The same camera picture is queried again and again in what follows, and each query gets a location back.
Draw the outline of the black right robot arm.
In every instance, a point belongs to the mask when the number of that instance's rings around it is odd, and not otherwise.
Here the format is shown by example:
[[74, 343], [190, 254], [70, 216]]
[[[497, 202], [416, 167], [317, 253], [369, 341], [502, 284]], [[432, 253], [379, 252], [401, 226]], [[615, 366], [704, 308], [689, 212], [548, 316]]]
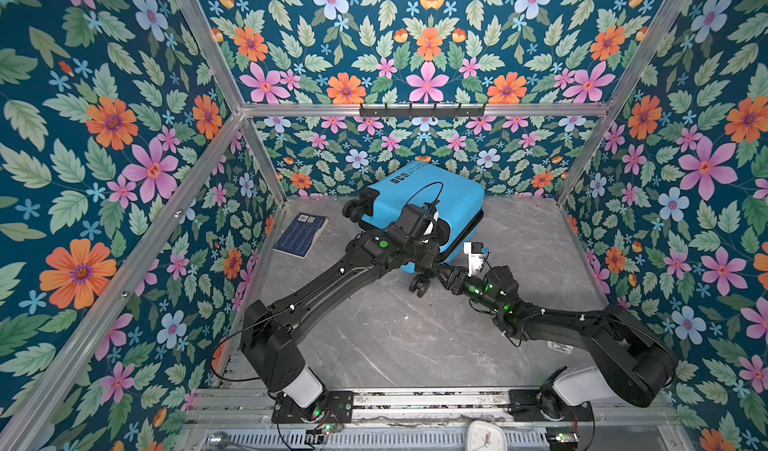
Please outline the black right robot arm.
[[619, 305], [602, 310], [565, 311], [523, 300], [507, 266], [483, 276], [442, 264], [437, 279], [454, 295], [465, 295], [490, 314], [494, 326], [515, 346], [552, 341], [588, 352], [608, 387], [636, 407], [647, 407], [676, 378], [679, 359], [660, 338]]

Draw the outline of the dark blue paperback book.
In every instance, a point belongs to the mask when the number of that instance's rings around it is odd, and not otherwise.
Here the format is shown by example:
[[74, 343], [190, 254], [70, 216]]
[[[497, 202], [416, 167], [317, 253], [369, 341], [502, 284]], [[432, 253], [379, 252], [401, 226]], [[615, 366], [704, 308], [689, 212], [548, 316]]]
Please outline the dark blue paperback book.
[[319, 234], [327, 226], [326, 216], [298, 213], [278, 239], [275, 250], [290, 256], [305, 258]]

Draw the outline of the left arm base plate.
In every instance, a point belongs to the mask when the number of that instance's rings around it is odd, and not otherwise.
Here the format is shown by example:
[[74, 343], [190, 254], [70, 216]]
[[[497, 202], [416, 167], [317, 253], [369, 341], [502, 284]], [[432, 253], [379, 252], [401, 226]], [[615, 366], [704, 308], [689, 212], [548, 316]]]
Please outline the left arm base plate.
[[307, 407], [301, 407], [283, 392], [276, 396], [273, 424], [348, 424], [352, 421], [355, 394], [352, 391], [324, 391]]

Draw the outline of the blue hard-shell suitcase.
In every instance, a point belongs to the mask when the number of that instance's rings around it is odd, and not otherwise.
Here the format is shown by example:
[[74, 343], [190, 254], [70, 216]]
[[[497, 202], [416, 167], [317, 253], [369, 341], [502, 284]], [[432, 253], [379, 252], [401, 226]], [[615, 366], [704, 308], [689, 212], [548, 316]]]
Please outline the blue hard-shell suitcase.
[[363, 230], [386, 229], [402, 215], [411, 225], [403, 233], [434, 249], [425, 262], [402, 270], [414, 275], [409, 290], [423, 296], [437, 276], [436, 267], [450, 263], [471, 241], [484, 217], [485, 191], [468, 178], [432, 164], [413, 161], [381, 181], [363, 188], [342, 214]]

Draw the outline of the white desk clock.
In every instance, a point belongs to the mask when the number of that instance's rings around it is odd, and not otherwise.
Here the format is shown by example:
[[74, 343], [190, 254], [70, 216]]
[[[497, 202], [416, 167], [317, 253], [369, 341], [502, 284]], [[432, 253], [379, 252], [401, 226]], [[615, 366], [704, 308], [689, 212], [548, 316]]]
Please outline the white desk clock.
[[465, 438], [466, 451], [506, 451], [505, 432], [490, 422], [476, 420], [469, 424]]

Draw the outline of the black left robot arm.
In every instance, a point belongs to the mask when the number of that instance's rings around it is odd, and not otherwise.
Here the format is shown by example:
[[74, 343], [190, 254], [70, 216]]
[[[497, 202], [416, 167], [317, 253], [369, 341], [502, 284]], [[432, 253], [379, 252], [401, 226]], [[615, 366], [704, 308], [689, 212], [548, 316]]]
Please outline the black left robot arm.
[[270, 393], [289, 398], [306, 420], [324, 412], [327, 387], [299, 343], [344, 300], [386, 274], [408, 264], [429, 269], [439, 255], [437, 215], [435, 201], [407, 204], [386, 227], [360, 232], [335, 264], [299, 290], [247, 308], [239, 349]]

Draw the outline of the white wall socket plate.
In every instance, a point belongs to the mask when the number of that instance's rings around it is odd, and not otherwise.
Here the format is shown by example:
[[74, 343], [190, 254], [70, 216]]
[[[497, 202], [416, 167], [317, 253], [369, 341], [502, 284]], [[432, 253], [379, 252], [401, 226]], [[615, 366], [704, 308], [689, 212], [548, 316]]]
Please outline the white wall socket plate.
[[563, 344], [555, 341], [548, 341], [547, 347], [552, 351], [565, 354], [565, 355], [571, 355], [574, 349], [572, 345]]

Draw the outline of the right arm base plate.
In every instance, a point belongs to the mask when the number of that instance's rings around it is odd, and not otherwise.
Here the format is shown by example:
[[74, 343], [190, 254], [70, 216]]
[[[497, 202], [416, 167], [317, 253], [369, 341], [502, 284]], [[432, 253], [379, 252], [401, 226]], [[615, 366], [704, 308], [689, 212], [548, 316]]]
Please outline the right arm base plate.
[[588, 404], [567, 405], [553, 392], [538, 389], [513, 389], [508, 392], [506, 411], [519, 422], [590, 422], [594, 418]]

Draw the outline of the aluminium cage frame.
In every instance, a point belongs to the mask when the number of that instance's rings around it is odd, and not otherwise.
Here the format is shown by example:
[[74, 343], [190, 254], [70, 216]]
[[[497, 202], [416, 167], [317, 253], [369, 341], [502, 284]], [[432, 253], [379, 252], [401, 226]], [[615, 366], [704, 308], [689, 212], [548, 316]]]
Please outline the aluminium cage frame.
[[1, 0], [1, 446], [169, 449], [286, 196], [446, 156], [441, 104], [608, 106], [663, 0]]

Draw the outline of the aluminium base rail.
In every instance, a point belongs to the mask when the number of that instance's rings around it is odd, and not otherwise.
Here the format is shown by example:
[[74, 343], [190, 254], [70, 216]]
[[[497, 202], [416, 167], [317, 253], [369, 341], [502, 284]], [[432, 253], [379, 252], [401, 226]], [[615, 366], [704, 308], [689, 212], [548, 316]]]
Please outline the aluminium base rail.
[[[472, 420], [502, 427], [524, 425], [570, 427], [680, 426], [682, 422], [665, 399], [638, 408], [618, 398], [605, 398], [568, 408], [560, 417], [546, 415], [532, 387], [352, 388], [331, 398], [331, 403], [310, 420], [310, 425], [347, 427], [383, 425], [425, 427], [458, 425]], [[197, 405], [186, 415], [184, 431], [205, 428], [301, 426], [306, 422], [261, 388], [220, 388], [200, 391]]]

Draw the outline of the black hook rail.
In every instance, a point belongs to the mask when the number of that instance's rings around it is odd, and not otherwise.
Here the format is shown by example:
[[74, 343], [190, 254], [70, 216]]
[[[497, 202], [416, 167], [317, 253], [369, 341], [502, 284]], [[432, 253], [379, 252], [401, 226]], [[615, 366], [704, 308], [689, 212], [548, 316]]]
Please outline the black hook rail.
[[360, 105], [358, 113], [363, 118], [437, 118], [437, 119], [455, 119], [455, 118], [473, 118], [483, 117], [485, 115], [485, 105], [465, 105], [465, 104], [376, 104]]

